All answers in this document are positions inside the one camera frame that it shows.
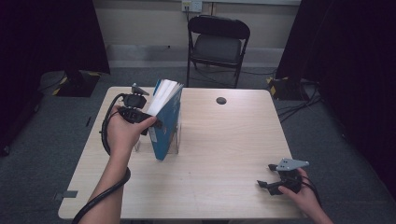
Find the hand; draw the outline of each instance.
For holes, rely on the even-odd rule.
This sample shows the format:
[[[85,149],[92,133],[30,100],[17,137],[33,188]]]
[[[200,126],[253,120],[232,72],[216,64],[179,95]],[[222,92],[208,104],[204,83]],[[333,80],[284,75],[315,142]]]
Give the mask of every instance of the hand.
[[[301,176],[308,177],[306,171],[302,168],[298,168],[298,171]],[[303,178],[303,182],[310,184],[306,178]],[[280,186],[278,189],[280,192],[291,198],[307,216],[313,219],[315,223],[332,223],[320,207],[314,191],[312,191],[308,186],[302,184],[301,189],[297,194],[283,186]]]
[[[110,115],[114,115],[109,119],[107,126],[107,142],[110,146],[111,155],[131,153],[132,148],[139,140],[140,134],[156,120],[155,117],[151,117],[140,123],[129,123],[118,113],[119,107],[119,105],[113,106]]]

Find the black cable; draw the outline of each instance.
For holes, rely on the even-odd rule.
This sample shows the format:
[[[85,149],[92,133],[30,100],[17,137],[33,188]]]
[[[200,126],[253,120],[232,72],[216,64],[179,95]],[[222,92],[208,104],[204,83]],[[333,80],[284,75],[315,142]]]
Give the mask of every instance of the black cable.
[[[304,105],[304,106],[302,106],[302,107],[300,107],[300,108],[295,109],[291,114],[289,114],[287,117],[285,117],[284,119],[282,119],[282,120],[280,121],[280,123],[282,123],[282,122],[285,121],[286,119],[290,118],[293,114],[297,113],[299,110],[301,110],[301,109],[303,109],[303,108],[305,108],[305,107],[307,107],[307,106],[310,106],[310,105],[315,105],[315,104],[317,104],[317,103],[320,102],[320,101],[321,101],[321,98],[318,98],[315,102],[313,102],[313,103],[311,103],[311,104],[309,104],[309,105]]]
[[[190,21],[190,7],[184,7],[184,12],[186,13],[187,22]]]
[[[227,87],[227,88],[231,88],[232,87],[232,85],[221,83],[221,82],[217,82],[216,80],[203,80],[203,79],[195,78],[195,77],[190,77],[190,79],[197,80],[197,81],[203,81],[203,82],[210,82],[210,83],[220,84],[220,85],[222,85],[224,87]]]
[[[308,82],[308,83],[303,83],[303,84],[305,84],[305,85],[312,85],[312,84],[316,84],[316,83],[310,83],[310,82]],[[297,113],[299,110],[301,110],[301,109],[303,109],[303,108],[305,108],[305,107],[309,107],[309,106],[314,105],[314,104],[316,104],[317,102],[319,102],[319,101],[321,100],[320,97],[319,97],[318,100],[312,102],[312,101],[314,100],[314,97],[315,97],[315,95],[316,95],[317,92],[318,92],[318,85],[316,85],[314,92],[312,93],[311,97],[309,98],[309,100],[308,100],[307,102],[304,102],[304,103],[302,103],[302,104],[300,104],[300,105],[287,106],[287,107],[283,107],[283,108],[278,109],[277,112],[280,111],[280,110],[288,109],[287,111],[284,111],[284,112],[278,114],[277,116],[278,116],[279,118],[282,118],[284,115],[286,115],[286,114],[288,114],[288,113],[291,113],[291,114],[289,114],[285,119],[281,120],[280,122],[285,121],[286,119],[288,119],[289,117],[291,117],[292,115],[294,115],[295,113]]]
[[[128,182],[129,178],[131,177],[131,171],[129,168],[126,168],[125,176],[122,178],[121,181],[119,181],[117,184],[114,186],[110,187],[109,189],[103,191],[100,193],[98,196],[90,200],[87,204],[85,204],[84,207],[82,207],[79,212],[76,214],[75,218],[72,221],[72,224],[78,224],[81,219],[84,217],[87,212],[89,212],[93,207],[95,207],[99,202],[101,202],[105,197],[108,195],[112,194],[114,191],[122,187],[126,182]]]
[[[308,186],[310,189],[312,189],[312,191],[314,191],[315,197],[317,197],[318,204],[319,204],[320,207],[321,207],[322,205],[321,205],[321,201],[320,201],[320,198],[319,198],[318,189],[317,189],[317,187],[314,185],[314,182],[312,182],[312,180],[310,180],[310,179],[309,179],[308,177],[306,177],[306,176],[300,175],[300,177],[302,177],[302,178],[308,180],[309,183],[311,183],[311,184],[307,184],[307,183],[305,183],[304,181],[302,182],[302,184]]]
[[[208,73],[208,74],[212,74],[212,73],[227,73],[227,72],[234,72],[234,70],[206,71],[206,70],[203,70],[203,69],[200,69],[200,68],[197,68],[197,70],[198,70],[198,71],[201,71],[201,72]],[[277,70],[277,68],[276,68],[274,71],[270,72],[270,73],[252,73],[252,72],[246,72],[246,71],[243,71],[243,70],[242,70],[240,73],[245,73],[245,74],[250,74],[250,75],[255,75],[255,76],[267,76],[267,75],[273,75],[273,74],[275,74],[275,73],[276,73],[276,70]]]
[[[216,83],[216,84],[220,84],[220,85],[222,85],[222,86],[224,86],[224,87],[227,87],[227,88],[233,87],[232,85],[219,82],[219,81],[215,80],[215,79],[212,78],[212,77],[207,77],[206,75],[204,75],[204,74],[202,73],[202,72],[205,72],[205,73],[206,73],[206,71],[204,71],[204,70],[201,70],[201,69],[198,69],[198,68],[197,68],[197,71],[198,71],[198,74],[201,75],[202,77],[205,77],[205,78],[207,78],[207,79],[210,79],[211,81],[209,81],[209,82]]]
[[[110,155],[110,151],[111,150],[110,150],[110,146],[108,145],[108,142],[107,142],[107,126],[108,126],[108,123],[110,122],[110,119],[114,115],[116,115],[118,113],[118,112],[115,112],[115,113],[110,115],[114,104],[118,101],[118,99],[120,97],[125,97],[125,94],[123,94],[123,93],[118,94],[114,98],[114,100],[111,102],[110,107],[108,108],[108,110],[106,112],[105,119],[103,120],[103,123],[102,123],[102,131],[100,132],[101,138],[102,138],[102,144],[103,144],[103,146],[105,148],[105,151],[107,152],[108,155]],[[99,204],[99,202],[101,202],[105,197],[107,197],[108,195],[112,194],[117,189],[121,188],[126,182],[128,182],[130,177],[131,177],[131,171],[127,167],[126,171],[125,171],[125,175],[122,178],[122,180],[120,180],[114,186],[110,187],[109,189],[105,190],[104,192],[100,193],[95,198],[93,198],[92,200],[87,202],[87,204],[85,204],[84,207],[82,207],[79,210],[79,212],[76,214],[76,216],[73,219],[72,223],[73,224],[79,223],[81,221],[81,219],[84,217],[84,215],[87,214],[88,211],[90,211],[93,207],[95,207],[97,204]]]

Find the finger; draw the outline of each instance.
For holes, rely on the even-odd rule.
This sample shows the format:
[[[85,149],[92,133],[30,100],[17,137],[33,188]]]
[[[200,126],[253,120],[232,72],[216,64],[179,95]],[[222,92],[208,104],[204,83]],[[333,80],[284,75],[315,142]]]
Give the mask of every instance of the finger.
[[[147,129],[149,126],[153,125],[157,120],[156,117],[149,117],[148,119],[143,120],[142,122],[138,123],[138,127],[141,131]]]
[[[279,191],[285,194],[286,196],[290,197],[292,200],[294,201],[297,200],[297,194],[294,193],[291,189],[288,189],[283,186],[279,186],[277,189],[279,189]]]
[[[297,171],[300,173],[300,175],[308,177],[308,174],[306,173],[305,170],[303,170],[303,168],[297,168]]]

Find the wall outlet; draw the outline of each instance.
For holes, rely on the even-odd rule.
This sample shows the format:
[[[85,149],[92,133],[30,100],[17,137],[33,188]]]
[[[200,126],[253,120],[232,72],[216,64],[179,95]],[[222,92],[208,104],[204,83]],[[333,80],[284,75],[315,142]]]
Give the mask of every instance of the wall outlet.
[[[202,1],[181,1],[181,11],[202,12]]]
[[[191,11],[202,12],[202,2],[201,1],[192,1]]]
[[[181,1],[181,11],[191,11],[191,1]]]

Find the chair seat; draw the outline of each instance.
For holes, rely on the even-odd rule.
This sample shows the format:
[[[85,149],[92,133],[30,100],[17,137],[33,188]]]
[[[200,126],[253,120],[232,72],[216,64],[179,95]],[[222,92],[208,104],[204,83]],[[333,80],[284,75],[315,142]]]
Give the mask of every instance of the chair seat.
[[[239,39],[199,35],[191,57],[197,60],[238,64],[241,46]]]

